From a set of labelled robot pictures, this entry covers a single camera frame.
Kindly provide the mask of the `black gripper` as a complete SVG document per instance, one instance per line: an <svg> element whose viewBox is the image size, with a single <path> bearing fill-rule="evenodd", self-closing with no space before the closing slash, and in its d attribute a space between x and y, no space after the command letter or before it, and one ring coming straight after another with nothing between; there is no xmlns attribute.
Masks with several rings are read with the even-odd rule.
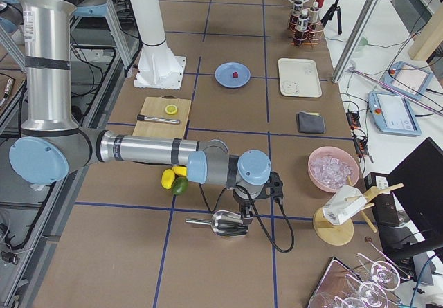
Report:
<svg viewBox="0 0 443 308"><path fill-rule="evenodd" d="M283 182L277 172L271 171L266 183L252 185L241 179L234 188L233 197L239 204L239 212L243 226L250 226L253 222L253 202L262 199L272 199L274 202L283 202Z"/></svg>

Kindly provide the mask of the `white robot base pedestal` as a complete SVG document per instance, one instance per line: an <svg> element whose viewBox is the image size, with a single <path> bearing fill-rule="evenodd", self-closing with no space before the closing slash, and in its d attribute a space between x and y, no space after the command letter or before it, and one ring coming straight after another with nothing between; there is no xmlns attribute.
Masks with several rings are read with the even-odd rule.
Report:
<svg viewBox="0 0 443 308"><path fill-rule="evenodd" d="M142 49L134 86L181 88L186 58L174 55L167 44L159 0L130 0Z"/></svg>

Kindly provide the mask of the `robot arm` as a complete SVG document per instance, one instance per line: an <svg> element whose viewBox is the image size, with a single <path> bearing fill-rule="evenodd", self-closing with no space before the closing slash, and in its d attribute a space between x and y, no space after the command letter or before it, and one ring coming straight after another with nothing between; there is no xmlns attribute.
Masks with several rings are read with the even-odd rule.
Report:
<svg viewBox="0 0 443 308"><path fill-rule="evenodd" d="M98 162L182 165L189 181L231 190L240 207L235 219L244 226L258 215L255 200L282 201L269 157L259 150L234 156L218 140L119 135L79 126L71 115L70 19L78 10L105 11L107 0L18 2L23 10L28 119L9 159L24 180L49 185Z"/></svg>

